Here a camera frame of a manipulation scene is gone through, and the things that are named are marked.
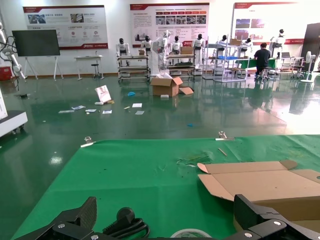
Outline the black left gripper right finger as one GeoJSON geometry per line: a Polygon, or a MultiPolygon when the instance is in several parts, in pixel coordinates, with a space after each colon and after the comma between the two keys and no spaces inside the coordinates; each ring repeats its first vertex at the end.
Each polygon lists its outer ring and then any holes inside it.
{"type": "Polygon", "coordinates": [[[275,209],[257,205],[244,195],[237,194],[233,201],[233,215],[241,231],[227,240],[318,240],[320,234],[295,224],[275,209]]]}

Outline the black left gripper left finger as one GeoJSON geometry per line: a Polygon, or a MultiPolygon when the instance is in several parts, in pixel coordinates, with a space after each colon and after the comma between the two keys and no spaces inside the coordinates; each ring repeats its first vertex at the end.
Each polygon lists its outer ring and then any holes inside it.
{"type": "Polygon", "coordinates": [[[19,240],[99,240],[93,231],[97,221],[97,198],[89,197],[82,206],[62,211],[49,224],[20,236],[19,240]]]}

